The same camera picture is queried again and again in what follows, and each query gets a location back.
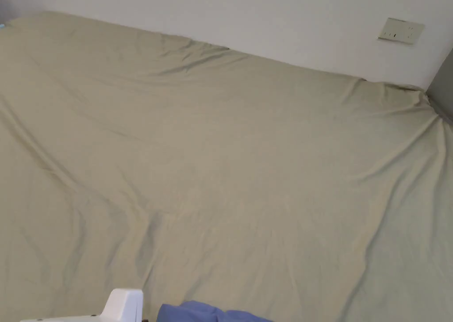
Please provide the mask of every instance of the beige bed sheet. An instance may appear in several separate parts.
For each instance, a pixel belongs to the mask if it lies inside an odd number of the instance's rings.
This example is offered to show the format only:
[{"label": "beige bed sheet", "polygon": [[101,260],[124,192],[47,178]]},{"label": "beige bed sheet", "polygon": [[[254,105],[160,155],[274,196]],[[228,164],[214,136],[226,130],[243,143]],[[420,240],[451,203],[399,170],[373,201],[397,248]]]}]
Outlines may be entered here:
[{"label": "beige bed sheet", "polygon": [[116,287],[150,320],[452,320],[453,133],[422,92],[56,13],[0,57],[2,321]]}]

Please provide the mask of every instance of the wall socket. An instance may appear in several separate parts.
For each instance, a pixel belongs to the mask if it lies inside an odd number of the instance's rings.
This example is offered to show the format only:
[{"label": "wall socket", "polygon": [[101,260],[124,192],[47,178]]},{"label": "wall socket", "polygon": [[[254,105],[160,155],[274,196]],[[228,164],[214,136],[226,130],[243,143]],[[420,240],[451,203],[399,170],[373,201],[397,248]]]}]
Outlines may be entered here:
[{"label": "wall socket", "polygon": [[417,41],[423,28],[424,25],[421,23],[388,18],[382,28],[379,39],[399,41],[412,45]]}]

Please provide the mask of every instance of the gray wall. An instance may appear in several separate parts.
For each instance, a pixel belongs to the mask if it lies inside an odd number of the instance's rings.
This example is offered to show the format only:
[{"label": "gray wall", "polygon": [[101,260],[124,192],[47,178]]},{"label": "gray wall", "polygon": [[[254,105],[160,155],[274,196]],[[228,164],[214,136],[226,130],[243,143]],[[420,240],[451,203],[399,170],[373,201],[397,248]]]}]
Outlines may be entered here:
[{"label": "gray wall", "polygon": [[453,50],[437,72],[427,94],[436,111],[453,121]]},{"label": "gray wall", "polygon": [[[452,0],[0,0],[4,18],[41,10],[424,90],[453,46]],[[426,27],[415,45],[377,40],[388,17]]]}]

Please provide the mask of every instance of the blue cloth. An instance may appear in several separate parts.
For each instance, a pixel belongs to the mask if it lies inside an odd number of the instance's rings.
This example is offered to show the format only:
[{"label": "blue cloth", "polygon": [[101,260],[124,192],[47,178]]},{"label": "blue cloth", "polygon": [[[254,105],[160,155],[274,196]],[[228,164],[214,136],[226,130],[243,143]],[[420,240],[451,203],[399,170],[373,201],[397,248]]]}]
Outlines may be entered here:
[{"label": "blue cloth", "polygon": [[180,306],[163,304],[156,322],[271,322],[245,311],[228,310],[196,301],[184,302]]}]

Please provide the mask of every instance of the white plastic object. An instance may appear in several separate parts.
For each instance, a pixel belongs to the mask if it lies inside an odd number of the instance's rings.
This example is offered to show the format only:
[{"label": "white plastic object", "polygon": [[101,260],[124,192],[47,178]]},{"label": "white plastic object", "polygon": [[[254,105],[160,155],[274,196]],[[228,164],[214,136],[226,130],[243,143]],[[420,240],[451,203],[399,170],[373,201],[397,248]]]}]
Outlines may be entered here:
[{"label": "white plastic object", "polygon": [[67,318],[43,318],[21,322],[141,322],[143,292],[138,289],[114,289],[99,316],[73,316]]}]

